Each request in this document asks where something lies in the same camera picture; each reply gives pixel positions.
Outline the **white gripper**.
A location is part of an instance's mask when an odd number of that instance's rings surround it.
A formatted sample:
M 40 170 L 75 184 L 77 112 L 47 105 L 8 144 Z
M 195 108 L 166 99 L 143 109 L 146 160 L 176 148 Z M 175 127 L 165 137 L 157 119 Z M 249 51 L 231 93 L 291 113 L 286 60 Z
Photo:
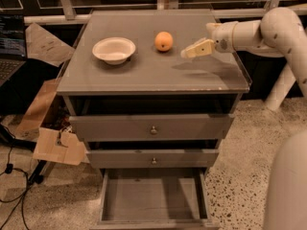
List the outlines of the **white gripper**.
M 206 30 L 211 33 L 211 38 L 202 38 L 180 52 L 182 58 L 197 58 L 211 55 L 216 49 L 220 53 L 232 53 L 233 33 L 237 21 L 226 23 L 207 23 Z

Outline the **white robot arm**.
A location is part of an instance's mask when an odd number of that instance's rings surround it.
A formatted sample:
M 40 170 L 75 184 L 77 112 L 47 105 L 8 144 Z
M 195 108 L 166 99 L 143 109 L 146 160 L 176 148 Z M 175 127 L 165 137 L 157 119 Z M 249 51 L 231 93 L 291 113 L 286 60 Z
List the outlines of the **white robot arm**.
M 307 91 L 307 35 L 294 11 L 274 8 L 260 20 L 208 23 L 206 29 L 210 37 L 182 50 L 184 58 L 215 51 L 284 57 L 300 90 Z M 274 157 L 263 229 L 307 230 L 307 130 L 289 138 Z

